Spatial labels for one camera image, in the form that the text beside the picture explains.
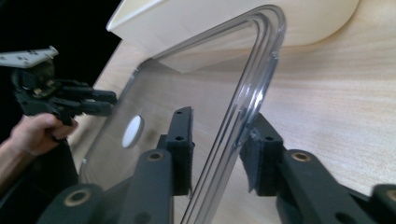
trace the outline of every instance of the white plastic part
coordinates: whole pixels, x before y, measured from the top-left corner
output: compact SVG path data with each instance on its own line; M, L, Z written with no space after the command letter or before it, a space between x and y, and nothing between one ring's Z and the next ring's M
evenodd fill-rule
M255 7L276 5L286 16L283 47L308 45L339 30L359 0L123 0L107 30L148 57Z
M144 121L140 116L134 116L129 122L124 136L122 138L122 146L132 147L138 140L143 131Z
M48 49L33 49L26 51L0 53L0 66L30 68L58 55L53 46Z

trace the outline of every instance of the finger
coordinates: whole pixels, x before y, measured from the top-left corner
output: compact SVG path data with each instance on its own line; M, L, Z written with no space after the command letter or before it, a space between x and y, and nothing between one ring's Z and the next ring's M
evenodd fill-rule
M65 139L69 134L71 134L78 126L78 122L72 119L72 126L63 125L59 128L51 130L52 136L57 139Z
M40 114L29 120L28 130L41 131L62 126L62 122L51 114Z

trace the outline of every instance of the transparent plastic cover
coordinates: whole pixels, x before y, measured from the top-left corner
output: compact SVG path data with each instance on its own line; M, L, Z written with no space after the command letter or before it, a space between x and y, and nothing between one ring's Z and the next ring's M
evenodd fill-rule
M225 223L265 222L275 203L248 193L237 158L276 68L284 31L278 7L258 7L142 63L86 155L81 182L109 189L132 176L139 155L167 134L173 113L191 106L193 192L175 197L175 223L220 217ZM124 147L135 116L144 127L133 146ZM238 204L229 195L237 195Z

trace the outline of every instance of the light wood surface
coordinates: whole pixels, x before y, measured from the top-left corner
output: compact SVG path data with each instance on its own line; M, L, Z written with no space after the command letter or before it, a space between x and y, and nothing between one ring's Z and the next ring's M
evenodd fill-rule
M395 9L391 0L360 1L336 34L283 48L261 109L287 148L313 152L341 184L365 194L396 183ZM134 46L121 42L95 88L120 95L135 58ZM69 139L77 168L105 119L78 121ZM245 174L234 172L214 223L279 223L274 199L240 194Z

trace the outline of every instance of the hand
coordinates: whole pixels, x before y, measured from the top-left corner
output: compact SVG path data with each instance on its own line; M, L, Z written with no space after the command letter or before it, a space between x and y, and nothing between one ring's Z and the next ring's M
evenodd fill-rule
M75 120L72 126L65 126L51 114L23 116L12 130L9 141L14 150L38 156L58 146L59 143L55 142L53 137L65 139L77 126Z

